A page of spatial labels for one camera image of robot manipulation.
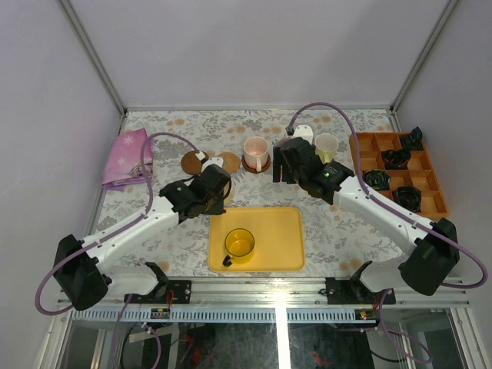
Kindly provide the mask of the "purple mug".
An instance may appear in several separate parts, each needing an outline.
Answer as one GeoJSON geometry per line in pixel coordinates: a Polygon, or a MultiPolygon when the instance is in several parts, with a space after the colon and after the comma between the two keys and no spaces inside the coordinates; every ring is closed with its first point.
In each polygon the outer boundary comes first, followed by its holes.
{"type": "Polygon", "coordinates": [[[283,144],[285,144],[286,142],[290,141],[291,140],[291,137],[286,137],[286,138],[282,138],[278,143],[277,143],[277,146],[278,147],[281,147],[283,144]]]}

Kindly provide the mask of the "pink mug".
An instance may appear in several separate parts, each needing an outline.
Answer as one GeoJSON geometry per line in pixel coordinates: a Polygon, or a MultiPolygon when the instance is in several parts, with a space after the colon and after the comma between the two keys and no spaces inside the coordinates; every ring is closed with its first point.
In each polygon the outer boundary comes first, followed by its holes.
{"type": "Polygon", "coordinates": [[[248,138],[243,145],[243,155],[250,167],[260,171],[269,155],[267,141],[261,137],[248,138]]]}

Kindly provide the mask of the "dark brown wooden coaster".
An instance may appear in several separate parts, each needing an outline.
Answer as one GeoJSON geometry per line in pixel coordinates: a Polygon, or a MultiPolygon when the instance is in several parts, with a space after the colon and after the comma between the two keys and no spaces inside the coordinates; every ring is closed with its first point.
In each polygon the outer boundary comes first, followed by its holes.
{"type": "Polygon", "coordinates": [[[181,159],[181,168],[188,175],[199,175],[202,165],[209,159],[204,151],[189,151],[181,159]]]}

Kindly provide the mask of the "light green mug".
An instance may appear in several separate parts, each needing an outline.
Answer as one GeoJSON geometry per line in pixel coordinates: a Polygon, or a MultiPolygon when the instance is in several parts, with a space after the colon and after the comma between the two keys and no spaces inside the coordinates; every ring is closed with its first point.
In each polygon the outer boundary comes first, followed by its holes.
{"type": "Polygon", "coordinates": [[[321,133],[314,138],[315,153],[324,164],[334,159],[338,145],[337,138],[329,133],[321,133]]]}

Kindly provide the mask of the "woven rattan coaster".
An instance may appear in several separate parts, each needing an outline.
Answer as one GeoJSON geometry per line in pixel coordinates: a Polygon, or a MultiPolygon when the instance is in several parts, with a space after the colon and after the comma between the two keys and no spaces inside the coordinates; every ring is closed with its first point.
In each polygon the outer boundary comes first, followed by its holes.
{"type": "Polygon", "coordinates": [[[222,168],[229,174],[235,173],[241,165],[240,158],[229,151],[222,152],[218,155],[223,160],[222,168]]]}

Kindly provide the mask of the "yellow glass mug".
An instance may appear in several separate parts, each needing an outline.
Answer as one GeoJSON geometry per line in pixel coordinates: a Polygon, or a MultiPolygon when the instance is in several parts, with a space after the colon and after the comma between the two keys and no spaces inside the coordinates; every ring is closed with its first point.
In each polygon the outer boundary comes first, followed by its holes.
{"type": "Polygon", "coordinates": [[[233,264],[246,264],[254,254],[255,239],[254,235],[243,228],[230,231],[224,240],[226,255],[222,265],[229,268],[233,264]]]}

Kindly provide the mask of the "cream yellow mug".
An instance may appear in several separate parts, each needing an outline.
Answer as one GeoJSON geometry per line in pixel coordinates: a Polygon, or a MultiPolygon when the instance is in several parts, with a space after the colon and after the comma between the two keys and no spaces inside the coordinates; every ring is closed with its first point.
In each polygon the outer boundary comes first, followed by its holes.
{"type": "Polygon", "coordinates": [[[234,197],[234,184],[232,181],[229,181],[223,190],[224,195],[224,204],[230,204],[234,197]]]}

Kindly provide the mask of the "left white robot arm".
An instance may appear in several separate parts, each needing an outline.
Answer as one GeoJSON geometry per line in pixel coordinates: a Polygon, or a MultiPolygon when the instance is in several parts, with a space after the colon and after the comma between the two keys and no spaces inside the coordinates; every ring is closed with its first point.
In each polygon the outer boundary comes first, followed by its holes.
{"type": "Polygon", "coordinates": [[[72,307],[84,311],[107,295],[133,303],[165,303],[171,298],[168,277],[154,262],[124,267],[118,260],[131,248],[158,232],[173,228],[202,214],[224,213],[224,196],[231,176],[210,164],[190,182],[167,184],[142,209],[123,221],[83,240],[69,235],[58,244],[54,274],[72,307]]]}

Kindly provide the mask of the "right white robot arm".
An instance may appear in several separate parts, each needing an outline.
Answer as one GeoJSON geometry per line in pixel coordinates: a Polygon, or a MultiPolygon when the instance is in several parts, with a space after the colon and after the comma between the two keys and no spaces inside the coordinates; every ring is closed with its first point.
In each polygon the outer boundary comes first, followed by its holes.
{"type": "Polygon", "coordinates": [[[408,211],[372,188],[364,190],[356,174],[337,161],[323,163],[303,138],[285,138],[274,146],[274,181],[297,184],[311,197],[350,211],[390,238],[402,258],[368,262],[351,283],[351,296],[367,303],[386,289],[407,285],[431,296],[460,260],[455,225],[408,211]]]}

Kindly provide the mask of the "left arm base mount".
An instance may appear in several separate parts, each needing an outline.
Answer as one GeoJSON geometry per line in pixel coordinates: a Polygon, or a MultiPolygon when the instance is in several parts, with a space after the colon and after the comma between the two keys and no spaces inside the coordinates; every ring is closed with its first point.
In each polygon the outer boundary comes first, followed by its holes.
{"type": "Polygon", "coordinates": [[[132,291],[124,295],[130,298],[131,304],[190,304],[191,280],[169,279],[163,270],[154,262],[146,262],[139,266],[145,276],[145,288],[138,293],[132,291]]]}

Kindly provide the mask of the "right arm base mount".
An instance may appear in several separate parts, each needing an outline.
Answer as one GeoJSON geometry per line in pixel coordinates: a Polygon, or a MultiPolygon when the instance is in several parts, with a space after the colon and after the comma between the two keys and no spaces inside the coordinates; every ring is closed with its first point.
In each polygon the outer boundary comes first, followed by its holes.
{"type": "Polygon", "coordinates": [[[325,278],[325,289],[319,293],[329,304],[363,305],[381,302],[383,290],[391,290],[400,281],[400,271],[395,263],[380,268],[372,261],[364,262],[348,279],[325,278]]]}

